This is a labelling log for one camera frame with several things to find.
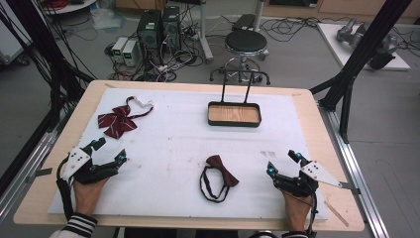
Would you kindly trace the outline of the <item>aluminium rail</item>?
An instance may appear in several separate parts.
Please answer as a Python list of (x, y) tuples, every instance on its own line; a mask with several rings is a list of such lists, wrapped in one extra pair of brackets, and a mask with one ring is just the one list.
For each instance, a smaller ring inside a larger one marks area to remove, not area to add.
[(7, 219), (11, 209), (30, 183), (26, 177), (42, 170), (58, 136), (69, 119), (69, 114), (61, 111), (57, 122), (51, 121), (49, 111), (35, 132), (24, 144), (16, 158), (0, 177), (0, 225)]
[(353, 149), (339, 132), (340, 120), (337, 113), (327, 111), (321, 106), (319, 106), (319, 111), (333, 144), (338, 148), (337, 154), (344, 168), (345, 175), (349, 182), (361, 191), (360, 194), (354, 195), (354, 198), (362, 212), (363, 222), (367, 225), (373, 238), (390, 238)]

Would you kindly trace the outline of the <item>striped dark red bow tie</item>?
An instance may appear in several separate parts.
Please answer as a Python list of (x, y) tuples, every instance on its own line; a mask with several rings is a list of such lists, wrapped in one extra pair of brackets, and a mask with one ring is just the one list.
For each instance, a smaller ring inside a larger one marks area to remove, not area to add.
[[(141, 114), (131, 114), (131, 102), (136, 102), (141, 107), (147, 107), (148, 110)], [(129, 96), (122, 106), (114, 107), (110, 113), (100, 114), (97, 116), (97, 123), (99, 128), (105, 128), (104, 134), (114, 138), (120, 139), (125, 132), (129, 132), (138, 128), (134, 122), (135, 119), (145, 117), (154, 110), (154, 105), (149, 101), (143, 103), (136, 96)]]

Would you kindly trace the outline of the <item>light wooden table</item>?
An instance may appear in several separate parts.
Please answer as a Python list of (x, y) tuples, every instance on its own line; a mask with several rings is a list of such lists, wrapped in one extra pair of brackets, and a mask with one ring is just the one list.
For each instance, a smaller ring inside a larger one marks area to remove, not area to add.
[[(51, 145), (50, 153), (41, 165), (43, 170), (55, 171), (61, 159), (66, 156), (70, 147), (81, 138), (82, 129), (93, 115), (100, 97), (108, 89), (144, 89), (148, 91), (161, 90), (165, 93), (173, 91), (194, 92), (200, 95), (216, 92), (219, 85), (194, 83), (163, 83), (95, 80), (89, 84), (79, 104), (70, 116), (56, 142)], [(320, 108), (311, 92), (302, 88), (280, 88), (259, 86), (255, 93), (274, 96), (290, 96), (296, 108), (298, 121), (302, 127), (309, 155), (325, 165), (333, 176), (347, 183), (352, 180), (347, 172), (343, 158), (351, 151), (339, 133), (339, 119), (333, 112)], [(13, 222), (19, 225), (62, 225), (66, 218), (62, 214), (49, 214), (48, 206), (53, 201), (56, 192), (55, 174), (40, 175), (34, 178), (23, 200), (18, 205)], [(321, 194), (326, 197), (329, 219), (314, 224), (318, 231), (331, 232), (361, 232), (365, 229), (364, 216), (359, 211), (357, 200), (351, 188), (333, 188), (326, 184), (321, 186)], [(194, 217), (152, 217), (128, 215), (100, 215), (101, 226), (150, 226), (164, 228), (203, 228), (203, 229), (240, 229), (240, 230), (280, 230), (286, 223), (268, 218), (194, 218)]]

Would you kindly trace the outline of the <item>flat black box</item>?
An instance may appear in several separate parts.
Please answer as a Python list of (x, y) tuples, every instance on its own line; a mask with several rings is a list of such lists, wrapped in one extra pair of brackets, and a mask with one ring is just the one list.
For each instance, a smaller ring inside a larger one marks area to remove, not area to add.
[(256, 16), (253, 14), (242, 15), (232, 26), (233, 31), (254, 29)]

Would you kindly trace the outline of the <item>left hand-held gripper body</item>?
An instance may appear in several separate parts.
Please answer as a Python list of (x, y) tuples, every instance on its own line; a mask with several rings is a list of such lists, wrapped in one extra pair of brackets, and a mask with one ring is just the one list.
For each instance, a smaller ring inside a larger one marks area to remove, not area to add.
[(93, 164), (91, 155), (91, 148), (73, 148), (69, 153), (67, 165), (61, 177), (66, 181), (74, 178), (82, 184), (89, 184), (118, 173), (119, 166), (116, 162), (97, 166)]

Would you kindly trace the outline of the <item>black frame post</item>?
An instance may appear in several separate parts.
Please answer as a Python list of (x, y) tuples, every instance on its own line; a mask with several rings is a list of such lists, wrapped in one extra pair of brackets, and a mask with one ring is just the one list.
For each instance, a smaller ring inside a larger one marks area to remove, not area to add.
[(334, 112), (339, 101), (342, 111), (339, 124), (339, 135), (348, 144), (348, 125), (354, 82), (366, 63), (373, 57), (385, 35), (396, 24), (413, 0), (385, 0), (372, 20), (366, 34), (356, 46), (342, 69), (331, 79), (310, 89), (312, 94), (328, 89), (327, 94), (319, 100), (321, 107)]
[(61, 111), (71, 112), (81, 99), (85, 92), (82, 84), (90, 83), (95, 77), (81, 71), (76, 63), (71, 64), (65, 58), (53, 37), (53, 30), (59, 32), (62, 27), (51, 27), (38, 0), (5, 1), (25, 30), (24, 36), (30, 38), (32, 45), (29, 47), (24, 42), (19, 35), (21, 28), (1, 9), (0, 21), (23, 47), (50, 87), (51, 109), (47, 121), (52, 129), (60, 123)]

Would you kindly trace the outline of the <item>black rack with wooden tray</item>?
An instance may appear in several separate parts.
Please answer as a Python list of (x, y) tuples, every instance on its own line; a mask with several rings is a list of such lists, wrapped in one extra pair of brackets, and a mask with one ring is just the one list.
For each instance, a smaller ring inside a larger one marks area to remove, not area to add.
[[(221, 99), (219, 101), (210, 101), (208, 103), (208, 124), (210, 126), (258, 128), (263, 119), (260, 106), (257, 103), (251, 103), (248, 101), (251, 84), (257, 74), (262, 74), (265, 76), (266, 84), (270, 85), (269, 76), (266, 72), (253, 69), (222, 68), (221, 72), (224, 74)], [(236, 72), (238, 74), (239, 81), (243, 80), (243, 73), (249, 73), (251, 75), (251, 79), (248, 80), (247, 90), (242, 102), (229, 102), (225, 100), (228, 76), (232, 72)]]

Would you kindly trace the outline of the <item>clear plastic bag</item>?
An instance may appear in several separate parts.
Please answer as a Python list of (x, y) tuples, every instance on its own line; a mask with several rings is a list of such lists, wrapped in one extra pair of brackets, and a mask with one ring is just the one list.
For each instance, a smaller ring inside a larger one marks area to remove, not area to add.
[(119, 29), (125, 23), (124, 18), (111, 9), (91, 9), (90, 14), (96, 30)]

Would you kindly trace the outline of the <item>person's left hand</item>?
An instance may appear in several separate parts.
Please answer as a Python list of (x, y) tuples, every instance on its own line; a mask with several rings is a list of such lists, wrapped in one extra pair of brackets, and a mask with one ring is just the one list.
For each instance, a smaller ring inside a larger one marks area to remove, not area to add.
[(101, 191), (108, 180), (102, 179), (95, 183), (83, 184), (76, 181), (73, 184), (75, 193), (75, 211), (87, 216), (91, 216), (100, 198)]

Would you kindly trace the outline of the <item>thin wooden stick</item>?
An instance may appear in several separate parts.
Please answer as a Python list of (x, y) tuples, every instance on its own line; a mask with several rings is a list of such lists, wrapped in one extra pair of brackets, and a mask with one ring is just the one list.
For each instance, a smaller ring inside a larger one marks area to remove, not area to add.
[(349, 222), (345, 217), (328, 201), (324, 201), (324, 204), (331, 210), (331, 212), (346, 226), (349, 227)]

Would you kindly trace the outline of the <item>round white table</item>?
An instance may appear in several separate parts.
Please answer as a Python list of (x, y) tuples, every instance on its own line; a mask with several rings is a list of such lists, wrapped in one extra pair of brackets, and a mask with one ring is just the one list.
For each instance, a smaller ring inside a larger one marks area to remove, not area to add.
[(80, 3), (80, 4), (67, 3), (65, 6), (58, 7), (58, 8), (45, 6), (43, 8), (43, 10), (48, 15), (65, 14), (65, 13), (71, 13), (71, 12), (75, 12), (75, 11), (78, 11), (78, 10), (81, 10), (81, 9), (88, 8), (91, 5), (95, 4), (96, 2), (97, 2), (97, 0), (83, 0), (83, 2)]

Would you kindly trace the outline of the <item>grey metal stand leg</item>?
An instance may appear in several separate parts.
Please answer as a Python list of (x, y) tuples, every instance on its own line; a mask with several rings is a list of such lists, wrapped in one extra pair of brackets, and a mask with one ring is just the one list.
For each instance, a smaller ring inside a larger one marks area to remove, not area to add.
[(205, 62), (210, 63), (213, 60), (213, 54), (206, 38), (206, 0), (200, 1), (200, 30), (198, 32), (200, 45), (205, 57)]

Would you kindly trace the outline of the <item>plain dark red bow tie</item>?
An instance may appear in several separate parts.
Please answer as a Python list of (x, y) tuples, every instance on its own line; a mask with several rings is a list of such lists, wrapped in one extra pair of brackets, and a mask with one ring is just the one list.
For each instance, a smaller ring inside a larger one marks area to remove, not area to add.
[[(200, 175), (200, 191), (206, 200), (221, 203), (228, 196), (230, 188), (236, 186), (239, 180), (226, 169), (219, 155), (209, 157), (206, 163), (207, 165)], [(221, 174), (223, 185), (218, 194), (214, 194), (212, 191), (210, 180), (207, 177), (208, 170), (217, 170)]]

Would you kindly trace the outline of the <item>black round stool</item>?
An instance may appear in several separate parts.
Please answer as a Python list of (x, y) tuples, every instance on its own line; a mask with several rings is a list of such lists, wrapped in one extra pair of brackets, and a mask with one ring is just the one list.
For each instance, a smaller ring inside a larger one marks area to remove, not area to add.
[(260, 65), (253, 59), (265, 60), (267, 56), (267, 40), (255, 31), (235, 30), (225, 38), (225, 49), (234, 54), (222, 66), (210, 72), (209, 80), (214, 80), (214, 72), (223, 74), (228, 79), (238, 82), (250, 81), (252, 83), (263, 81), (263, 72)]

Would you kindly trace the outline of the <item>white floor board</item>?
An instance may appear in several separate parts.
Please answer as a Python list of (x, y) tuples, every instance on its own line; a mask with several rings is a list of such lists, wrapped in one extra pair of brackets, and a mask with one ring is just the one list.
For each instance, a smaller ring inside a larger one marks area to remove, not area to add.
[[(321, 35), (328, 43), (330, 50), (340, 66), (343, 66), (348, 61), (354, 50), (347, 42), (339, 42), (337, 40), (337, 32), (343, 27), (344, 24), (318, 23), (318, 29)], [(394, 59), (383, 67), (382, 70), (404, 71), (410, 69), (410, 66), (398, 53), (393, 53), (392, 55)]]

